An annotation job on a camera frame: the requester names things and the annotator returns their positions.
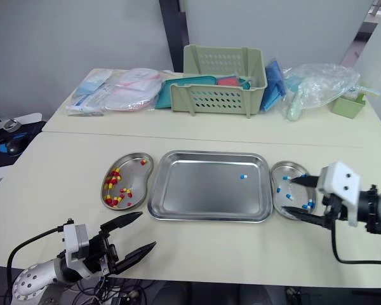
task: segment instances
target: black cable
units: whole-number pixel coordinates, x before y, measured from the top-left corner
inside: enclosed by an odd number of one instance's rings
[[[14,280],[13,280],[12,283],[11,283],[11,287],[13,287],[13,285],[14,285],[14,283],[15,283],[15,280],[18,278],[18,276],[20,276],[21,272],[23,272],[23,271],[20,271],[20,273],[18,273],[17,276],[14,277]],[[3,297],[4,297],[4,299],[3,299],[3,305],[6,305],[6,299],[7,299],[7,296],[8,296],[8,288],[6,289],[6,292],[5,292],[4,295],[3,295]]]
[[[6,270],[6,273],[7,273],[7,289],[8,289],[8,294],[9,294],[9,298],[10,298],[10,303],[11,303],[11,298],[12,298],[11,292],[13,291],[13,284],[11,282],[13,280],[13,278],[11,277],[11,265],[13,264],[13,259],[14,259],[15,254],[17,253],[17,251],[19,251],[22,247],[25,247],[29,243],[32,243],[33,241],[39,240],[40,238],[45,237],[49,234],[52,234],[55,232],[60,232],[60,230],[62,230],[62,229],[63,229],[63,227],[56,227],[56,228],[51,229],[47,232],[44,232],[40,235],[37,235],[37,236],[19,244],[17,247],[14,248],[13,251],[11,251],[10,256],[8,257],[8,260],[7,260],[7,270]]]
[[[341,262],[342,264],[374,264],[374,265],[381,265],[381,261],[345,261],[343,259],[340,259],[340,257],[337,254],[337,247],[336,247],[336,223],[333,221],[331,223],[331,247],[333,249],[333,254],[336,257],[336,260],[338,262]]]

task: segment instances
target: robotic arm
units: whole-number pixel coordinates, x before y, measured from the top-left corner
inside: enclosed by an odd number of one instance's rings
[[[99,233],[90,240],[86,226],[75,225],[69,219],[63,225],[65,250],[55,259],[22,271],[13,285],[11,304],[58,304],[65,288],[80,279],[118,275],[140,262],[156,242],[138,248],[119,261],[108,237],[111,231],[131,224],[141,215],[142,212],[133,212],[112,219],[101,225]]]
[[[291,183],[316,187],[323,193],[322,204],[326,207],[323,216],[312,215],[307,210],[283,207],[296,218],[331,230],[333,253],[345,264],[381,264],[381,261],[344,261],[338,257],[335,242],[335,221],[347,220],[350,226],[365,222],[367,232],[381,234],[381,194],[372,185],[368,191],[360,190],[360,177],[347,165],[337,162],[324,167],[320,176],[298,177]]]

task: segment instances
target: green container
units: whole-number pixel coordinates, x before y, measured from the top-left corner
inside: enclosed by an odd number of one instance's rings
[[[333,113],[345,116],[346,118],[354,119],[364,107],[366,101],[364,100],[364,94],[359,94],[355,100],[339,97],[335,99],[333,103],[334,105],[331,109]]]
[[[262,52],[256,48],[212,48],[188,45],[184,48],[184,77],[237,74],[252,80],[249,90],[240,86],[171,85],[173,111],[258,113],[267,87]]]

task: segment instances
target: kidney-shaped metal dish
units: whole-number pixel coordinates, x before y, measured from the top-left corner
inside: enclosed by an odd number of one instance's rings
[[[147,181],[153,167],[154,163],[151,156],[144,152],[134,152],[118,159],[109,168],[103,179],[102,203],[106,207],[117,211],[127,210],[140,205],[147,195]],[[119,168],[120,179],[117,180],[116,178],[117,183],[109,188],[110,180],[114,179],[112,173],[117,168]],[[114,198],[118,199],[120,195],[122,198],[116,204],[108,204],[106,202],[108,196],[113,202]]]
[[[157,219],[262,222],[272,212],[268,164],[257,154],[169,152],[148,209]]]
[[[313,214],[317,207],[315,189],[290,182],[290,179],[302,175],[310,175],[310,173],[302,165],[291,161],[278,162],[271,169],[274,207],[281,215],[293,220],[298,219],[283,207],[302,208],[303,205],[308,204],[309,200],[312,200],[314,204],[313,208],[308,209],[309,213]]]

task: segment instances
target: clear plastic bag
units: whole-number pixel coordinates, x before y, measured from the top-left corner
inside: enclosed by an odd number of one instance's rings
[[[281,106],[290,121],[303,109],[326,105],[355,86],[360,74],[336,64],[304,64],[284,71],[288,94]]]
[[[99,69],[77,87],[66,107],[70,116],[101,116],[105,111],[137,111],[155,104],[162,85],[159,72]]]

